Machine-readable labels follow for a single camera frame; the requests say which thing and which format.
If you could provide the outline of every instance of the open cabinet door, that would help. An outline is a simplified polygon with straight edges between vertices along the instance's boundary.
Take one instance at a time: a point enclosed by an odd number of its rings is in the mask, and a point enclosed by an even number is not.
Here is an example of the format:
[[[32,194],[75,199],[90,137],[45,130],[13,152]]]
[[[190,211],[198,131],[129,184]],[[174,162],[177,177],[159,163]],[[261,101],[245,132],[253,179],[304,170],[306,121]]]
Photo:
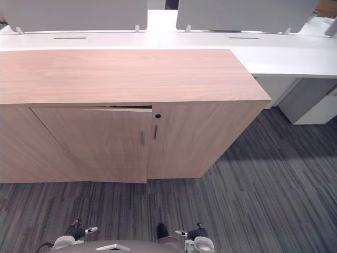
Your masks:
[[[152,109],[32,110],[86,181],[146,182]]]

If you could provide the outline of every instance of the gray carpet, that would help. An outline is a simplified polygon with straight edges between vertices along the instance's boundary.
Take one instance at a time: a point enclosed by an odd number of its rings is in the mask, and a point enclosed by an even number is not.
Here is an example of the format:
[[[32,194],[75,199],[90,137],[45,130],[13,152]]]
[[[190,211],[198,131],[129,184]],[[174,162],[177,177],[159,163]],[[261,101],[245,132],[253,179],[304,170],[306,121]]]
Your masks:
[[[159,221],[201,221],[217,252],[337,252],[337,118],[291,125],[263,111],[202,178],[148,184],[0,184],[0,252],[34,252],[75,218],[86,240],[156,241]]]

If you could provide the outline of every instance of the cabinet handle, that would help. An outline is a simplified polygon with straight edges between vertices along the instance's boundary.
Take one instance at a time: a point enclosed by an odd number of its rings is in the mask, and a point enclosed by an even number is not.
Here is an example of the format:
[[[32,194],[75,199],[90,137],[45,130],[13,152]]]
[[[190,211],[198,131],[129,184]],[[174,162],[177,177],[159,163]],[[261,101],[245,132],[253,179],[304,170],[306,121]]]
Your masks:
[[[144,131],[141,132],[141,143],[143,146],[145,146],[145,134]]]
[[[154,139],[157,139],[158,125],[154,127]]]

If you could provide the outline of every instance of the white desk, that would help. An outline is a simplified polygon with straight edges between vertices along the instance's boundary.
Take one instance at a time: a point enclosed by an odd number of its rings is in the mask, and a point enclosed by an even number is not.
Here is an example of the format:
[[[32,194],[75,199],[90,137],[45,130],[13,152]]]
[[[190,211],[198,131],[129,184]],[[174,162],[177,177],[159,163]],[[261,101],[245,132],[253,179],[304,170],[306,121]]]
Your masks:
[[[329,26],[314,18],[297,34],[223,33],[175,28],[177,11],[149,10],[148,28],[130,31],[0,31],[0,51],[66,49],[220,49],[229,48],[273,98],[286,94],[301,77],[337,78],[337,39],[324,35]]]

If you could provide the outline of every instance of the gray partition panel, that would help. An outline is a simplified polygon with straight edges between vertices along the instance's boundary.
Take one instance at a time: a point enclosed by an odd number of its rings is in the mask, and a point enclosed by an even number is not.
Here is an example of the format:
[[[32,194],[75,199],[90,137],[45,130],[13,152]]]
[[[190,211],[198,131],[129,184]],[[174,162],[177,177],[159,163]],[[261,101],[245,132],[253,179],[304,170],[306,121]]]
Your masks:
[[[176,28],[297,33],[320,0],[180,0]]]
[[[325,31],[325,35],[333,36],[337,33],[337,18],[333,21],[333,23],[329,26],[329,28]]]
[[[147,27],[147,0],[0,0],[12,30],[24,32],[141,30]]]

